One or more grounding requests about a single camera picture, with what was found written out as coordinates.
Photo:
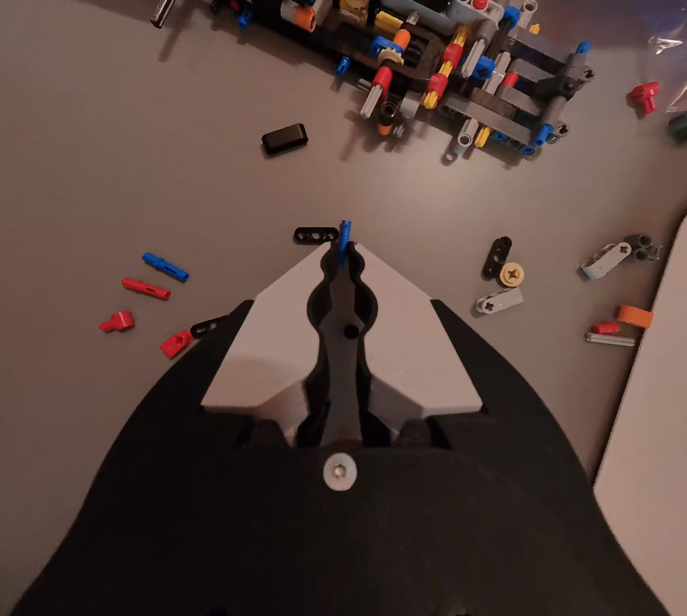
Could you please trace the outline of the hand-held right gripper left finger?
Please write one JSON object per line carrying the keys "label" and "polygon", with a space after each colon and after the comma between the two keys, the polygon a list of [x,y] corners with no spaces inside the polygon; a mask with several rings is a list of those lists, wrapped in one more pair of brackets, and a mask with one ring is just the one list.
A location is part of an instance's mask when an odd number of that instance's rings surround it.
{"label": "hand-held right gripper left finger", "polygon": [[270,420],[290,444],[319,446],[331,407],[322,322],[332,309],[336,243],[324,243],[258,294],[201,402]]}

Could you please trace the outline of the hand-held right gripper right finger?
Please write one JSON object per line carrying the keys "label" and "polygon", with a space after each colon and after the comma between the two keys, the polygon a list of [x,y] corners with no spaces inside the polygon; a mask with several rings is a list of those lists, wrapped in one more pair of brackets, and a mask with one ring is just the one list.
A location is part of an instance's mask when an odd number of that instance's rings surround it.
{"label": "hand-held right gripper right finger", "polygon": [[365,446],[388,446],[410,421],[483,406],[430,297],[376,255],[348,243],[361,323],[356,398]]}

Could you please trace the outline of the black rounded lego block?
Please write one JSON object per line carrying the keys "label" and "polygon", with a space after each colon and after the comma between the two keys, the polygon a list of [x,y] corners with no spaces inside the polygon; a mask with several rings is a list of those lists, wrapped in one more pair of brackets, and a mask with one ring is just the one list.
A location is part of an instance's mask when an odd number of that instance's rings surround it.
{"label": "black rounded lego block", "polygon": [[304,147],[308,143],[308,135],[305,125],[298,122],[264,134],[261,141],[265,153],[268,156],[276,156]]}

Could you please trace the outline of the black thin lego piece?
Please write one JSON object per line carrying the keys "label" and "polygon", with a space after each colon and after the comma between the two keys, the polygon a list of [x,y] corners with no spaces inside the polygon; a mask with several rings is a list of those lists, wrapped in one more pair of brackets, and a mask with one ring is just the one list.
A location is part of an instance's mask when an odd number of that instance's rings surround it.
{"label": "black thin lego piece", "polygon": [[200,340],[228,318],[229,315],[226,314],[210,320],[198,322],[190,328],[190,334],[195,340]]}

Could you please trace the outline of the light grey lego liftarm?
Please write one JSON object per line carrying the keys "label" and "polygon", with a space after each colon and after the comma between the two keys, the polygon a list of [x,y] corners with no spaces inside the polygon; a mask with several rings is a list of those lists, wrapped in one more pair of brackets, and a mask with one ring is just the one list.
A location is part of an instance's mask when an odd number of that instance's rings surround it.
{"label": "light grey lego liftarm", "polygon": [[523,301],[520,288],[510,287],[480,298],[475,303],[475,309],[481,314],[491,315],[510,309]]}

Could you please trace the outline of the black short lego liftarm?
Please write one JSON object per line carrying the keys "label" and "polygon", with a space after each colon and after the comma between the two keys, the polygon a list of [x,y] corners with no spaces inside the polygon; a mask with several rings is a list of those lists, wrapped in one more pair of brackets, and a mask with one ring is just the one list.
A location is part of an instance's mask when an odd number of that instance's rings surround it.
{"label": "black short lego liftarm", "polygon": [[501,236],[494,240],[482,268],[484,279],[493,280],[500,277],[501,271],[508,261],[511,247],[512,240],[508,236]]}

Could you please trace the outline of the blue long lego pin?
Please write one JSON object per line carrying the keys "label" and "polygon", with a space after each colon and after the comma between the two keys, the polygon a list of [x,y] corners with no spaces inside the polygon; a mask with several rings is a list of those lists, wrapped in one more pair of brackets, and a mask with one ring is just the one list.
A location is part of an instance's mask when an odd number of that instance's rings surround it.
{"label": "blue long lego pin", "polygon": [[155,270],[162,272],[168,277],[171,277],[181,283],[185,283],[190,277],[190,273],[183,268],[179,268],[174,263],[171,263],[151,252],[145,252],[142,255],[142,260]]}

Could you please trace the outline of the red long lego pin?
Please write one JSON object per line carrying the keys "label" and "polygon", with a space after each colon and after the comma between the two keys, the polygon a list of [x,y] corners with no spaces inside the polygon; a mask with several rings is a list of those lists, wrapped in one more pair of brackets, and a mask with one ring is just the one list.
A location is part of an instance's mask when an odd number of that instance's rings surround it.
{"label": "red long lego pin", "polygon": [[154,299],[167,301],[170,298],[171,291],[159,286],[146,283],[141,280],[125,277],[121,280],[122,286],[125,290],[132,291],[137,294],[150,296]]}

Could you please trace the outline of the pale blue-grey lego liftarm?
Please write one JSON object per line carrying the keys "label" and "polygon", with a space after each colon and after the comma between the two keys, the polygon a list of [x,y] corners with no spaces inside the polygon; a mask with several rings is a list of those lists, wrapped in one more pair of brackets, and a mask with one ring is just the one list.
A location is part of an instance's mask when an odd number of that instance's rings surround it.
{"label": "pale blue-grey lego liftarm", "polygon": [[610,243],[597,251],[579,270],[591,280],[598,280],[625,260],[632,251],[628,242]]}

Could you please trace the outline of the orange lego piece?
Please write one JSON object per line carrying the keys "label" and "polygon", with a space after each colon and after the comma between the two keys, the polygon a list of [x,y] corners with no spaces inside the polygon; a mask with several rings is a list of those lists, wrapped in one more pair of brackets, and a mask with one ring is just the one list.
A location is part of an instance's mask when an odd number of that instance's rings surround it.
{"label": "orange lego piece", "polygon": [[654,313],[631,305],[620,305],[616,318],[624,324],[641,329],[649,329],[654,320]]}

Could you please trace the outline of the dark grey double lego connector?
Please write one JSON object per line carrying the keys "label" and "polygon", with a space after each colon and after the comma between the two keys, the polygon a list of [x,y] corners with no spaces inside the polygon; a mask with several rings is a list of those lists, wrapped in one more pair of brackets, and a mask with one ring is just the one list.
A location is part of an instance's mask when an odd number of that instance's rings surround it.
{"label": "dark grey double lego connector", "polygon": [[646,233],[630,234],[623,238],[631,249],[628,260],[658,261],[661,258],[663,245],[653,243],[653,238]]}

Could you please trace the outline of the red lego pin connector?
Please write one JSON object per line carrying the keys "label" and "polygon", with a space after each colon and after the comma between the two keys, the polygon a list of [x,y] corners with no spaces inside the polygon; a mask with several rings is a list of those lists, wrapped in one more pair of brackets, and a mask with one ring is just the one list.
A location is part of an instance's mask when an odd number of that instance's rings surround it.
{"label": "red lego pin connector", "polygon": [[627,94],[627,100],[632,107],[646,117],[657,112],[656,96],[661,91],[662,85],[659,81],[649,81],[632,88]]}

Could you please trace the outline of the instruction booklet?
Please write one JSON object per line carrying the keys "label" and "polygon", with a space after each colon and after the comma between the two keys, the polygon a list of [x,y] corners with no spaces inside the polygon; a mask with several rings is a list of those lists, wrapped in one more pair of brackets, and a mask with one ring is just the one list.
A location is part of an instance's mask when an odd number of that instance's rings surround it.
{"label": "instruction booklet", "polygon": [[653,304],[594,492],[670,615],[686,614],[686,220]]}

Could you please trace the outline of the clear crinkled plastic bag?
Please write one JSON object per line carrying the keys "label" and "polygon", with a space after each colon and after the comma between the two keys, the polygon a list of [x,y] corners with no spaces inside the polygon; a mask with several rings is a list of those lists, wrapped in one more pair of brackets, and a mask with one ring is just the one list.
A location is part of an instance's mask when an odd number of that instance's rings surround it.
{"label": "clear crinkled plastic bag", "polygon": [[686,0],[632,0],[644,44],[640,69],[661,84],[659,109],[686,112]]}

